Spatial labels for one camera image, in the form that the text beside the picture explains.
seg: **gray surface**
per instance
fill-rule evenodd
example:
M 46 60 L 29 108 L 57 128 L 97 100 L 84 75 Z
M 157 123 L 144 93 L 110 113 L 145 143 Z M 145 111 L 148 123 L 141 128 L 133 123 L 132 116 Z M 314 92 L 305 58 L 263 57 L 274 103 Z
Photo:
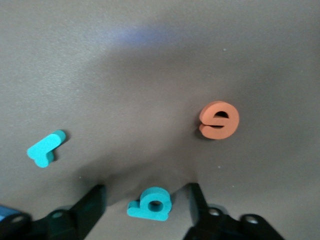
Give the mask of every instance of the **gray surface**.
M 186 191 L 290 240 L 320 235 L 318 0 L 2 0 L 0 202 L 35 218 L 96 183 L 109 208 L 88 240 L 181 239 Z M 201 109 L 240 113 L 232 137 L 196 131 Z M 26 150 L 57 129 L 58 161 Z M 174 193 L 167 222 L 130 218 L 147 187 Z

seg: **orange foam letter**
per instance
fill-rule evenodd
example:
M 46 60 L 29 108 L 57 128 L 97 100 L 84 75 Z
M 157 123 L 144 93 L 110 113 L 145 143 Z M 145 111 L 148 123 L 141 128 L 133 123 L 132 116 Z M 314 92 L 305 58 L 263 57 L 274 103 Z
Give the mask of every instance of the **orange foam letter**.
M 200 113 L 202 124 L 199 129 L 208 139 L 226 139 L 238 128 L 239 113 L 237 109 L 224 101 L 213 101 Z

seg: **blue object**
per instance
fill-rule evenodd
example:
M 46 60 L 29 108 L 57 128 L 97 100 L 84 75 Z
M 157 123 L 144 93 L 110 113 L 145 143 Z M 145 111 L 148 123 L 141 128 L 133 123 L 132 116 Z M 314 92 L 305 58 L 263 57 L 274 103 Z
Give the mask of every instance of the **blue object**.
M 130 217 L 166 221 L 172 208 L 170 194 L 161 187 L 150 187 L 140 197 L 140 201 L 128 204 L 127 214 Z
M 19 214 L 19 213 L 20 212 L 15 209 L 0 205 L 0 222 L 10 215 Z
M 34 160 L 39 168 L 46 168 L 54 160 L 55 156 L 52 152 L 59 147 L 66 139 L 66 134 L 62 130 L 57 130 L 46 136 L 35 145 L 30 147 L 26 154 Z

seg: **gray backdrop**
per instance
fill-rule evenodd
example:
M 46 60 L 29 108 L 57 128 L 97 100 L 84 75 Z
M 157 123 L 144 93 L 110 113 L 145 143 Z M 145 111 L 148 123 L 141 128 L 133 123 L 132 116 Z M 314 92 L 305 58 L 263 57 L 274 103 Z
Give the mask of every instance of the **gray backdrop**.
M 320 235 L 320 1 L 0 1 L 0 203 L 44 217 L 92 186 L 108 209 L 88 240 L 182 239 L 187 191 L 238 219 L 265 217 L 286 239 Z M 201 109 L 239 111 L 207 140 Z M 26 150 L 63 129 L 57 161 Z M 167 222 L 131 218 L 151 186 Z

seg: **teal foam letter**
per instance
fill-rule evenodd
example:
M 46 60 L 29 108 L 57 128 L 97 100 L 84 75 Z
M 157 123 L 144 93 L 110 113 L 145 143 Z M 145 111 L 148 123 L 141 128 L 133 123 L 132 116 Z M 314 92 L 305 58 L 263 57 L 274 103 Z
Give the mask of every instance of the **teal foam letter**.
M 34 160 L 35 164 L 40 168 L 46 168 L 54 160 L 55 156 L 52 152 L 59 147 L 66 139 L 66 134 L 62 130 L 57 130 L 46 136 L 35 145 L 31 146 L 26 154 Z
M 171 208 L 169 192 L 154 186 L 142 193 L 140 201 L 131 201 L 128 204 L 127 214 L 134 218 L 166 221 Z

